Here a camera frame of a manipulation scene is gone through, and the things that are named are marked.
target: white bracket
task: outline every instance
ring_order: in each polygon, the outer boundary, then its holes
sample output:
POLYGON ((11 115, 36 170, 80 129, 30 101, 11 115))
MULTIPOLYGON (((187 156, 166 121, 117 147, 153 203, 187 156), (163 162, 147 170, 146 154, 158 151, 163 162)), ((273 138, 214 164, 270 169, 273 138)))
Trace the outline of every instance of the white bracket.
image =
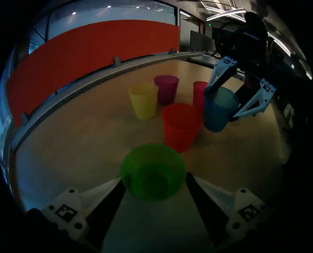
POLYGON ((276 88, 265 79, 261 80, 260 86, 259 91, 233 117, 245 117, 265 111, 270 104, 276 88), (248 110, 256 102, 259 102, 259 106, 248 110))
POLYGON ((79 193, 70 188, 59 195, 49 206, 42 210, 43 215, 61 231, 75 240, 82 241, 89 226, 86 218, 117 186, 117 177, 93 189, 79 193))
POLYGON ((59 195, 49 206, 42 210, 43 215, 67 236, 79 241, 88 226, 81 209, 81 200, 77 189, 70 188, 59 195))
POLYGON ((226 225, 226 232, 232 241, 239 241, 246 236, 247 231, 256 230, 257 225, 265 222, 272 213, 273 209, 269 209, 248 189, 238 189, 232 215, 226 225))
POLYGON ((207 87, 214 85, 216 78, 224 74, 227 69, 233 67, 235 64, 237 64, 237 61, 228 56, 225 56, 221 60, 219 60, 217 65, 215 65, 214 67, 213 74, 207 84, 207 87))

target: orange partition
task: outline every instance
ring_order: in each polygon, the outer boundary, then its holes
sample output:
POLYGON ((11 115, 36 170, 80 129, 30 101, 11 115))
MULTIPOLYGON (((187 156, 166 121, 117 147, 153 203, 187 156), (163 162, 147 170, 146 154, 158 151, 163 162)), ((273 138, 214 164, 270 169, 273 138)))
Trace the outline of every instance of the orange partition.
POLYGON ((145 20, 89 24, 47 41, 24 59, 7 82, 17 126, 46 98, 70 82, 102 67, 149 54, 179 50, 179 27, 145 20))

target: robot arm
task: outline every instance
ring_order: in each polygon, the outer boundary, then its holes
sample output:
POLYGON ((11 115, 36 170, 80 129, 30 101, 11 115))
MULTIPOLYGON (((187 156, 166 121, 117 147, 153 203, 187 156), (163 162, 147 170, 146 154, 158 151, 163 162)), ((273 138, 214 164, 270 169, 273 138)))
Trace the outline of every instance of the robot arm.
MULTIPOLYGON (((205 94, 209 95, 217 92, 217 90, 236 73, 238 67, 240 67, 240 64, 237 60, 228 56, 223 57, 214 67, 214 71, 208 82, 205 94)), ((239 101, 244 101, 244 98, 241 97, 242 92, 239 92, 244 88, 245 87, 242 86, 235 93, 236 96, 239 97, 239 101)), ((240 103, 230 121, 233 121, 238 117, 246 117, 249 115, 255 115, 259 112, 264 112, 268 107, 275 91, 276 88, 265 78, 262 78, 259 81, 259 89, 257 92, 253 94, 247 102, 240 103)))

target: table surface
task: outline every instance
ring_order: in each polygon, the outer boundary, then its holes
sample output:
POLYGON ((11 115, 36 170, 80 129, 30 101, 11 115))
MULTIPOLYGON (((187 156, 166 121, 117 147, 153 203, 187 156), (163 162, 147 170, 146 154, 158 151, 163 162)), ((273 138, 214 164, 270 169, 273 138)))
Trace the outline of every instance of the table surface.
POLYGON ((191 57, 190 59, 194 62, 204 63, 204 64, 207 64, 208 66, 211 66, 211 67, 214 67, 214 65, 217 64, 219 61, 218 58, 215 58, 215 57, 212 57, 209 55, 191 57))
MULTIPOLYGON (((146 143, 163 143, 157 115, 135 117, 127 89, 153 83, 157 75, 177 76, 175 102, 192 104, 193 83, 209 81, 212 69, 171 60, 110 79, 69 101, 46 118, 16 153, 15 179, 28 210, 43 208, 69 187, 85 191, 119 175, 127 153, 146 143)), ((236 91, 242 81, 224 87, 236 91)), ((282 141, 271 105, 264 113, 229 123, 220 133, 202 128, 181 154, 188 171, 229 191, 247 187, 263 200, 278 190, 282 141)))

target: pink cup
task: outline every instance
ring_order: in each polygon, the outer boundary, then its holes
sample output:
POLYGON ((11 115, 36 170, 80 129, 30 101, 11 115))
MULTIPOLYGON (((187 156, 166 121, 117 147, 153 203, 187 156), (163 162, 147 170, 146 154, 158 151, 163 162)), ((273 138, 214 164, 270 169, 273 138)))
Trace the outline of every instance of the pink cup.
POLYGON ((205 99, 203 93, 207 87, 207 82, 196 81, 193 83, 193 106, 201 112, 204 110, 205 99))
POLYGON ((175 99, 179 79, 172 75, 159 75, 154 78, 154 83, 159 87, 159 104, 163 106, 172 104, 175 99))

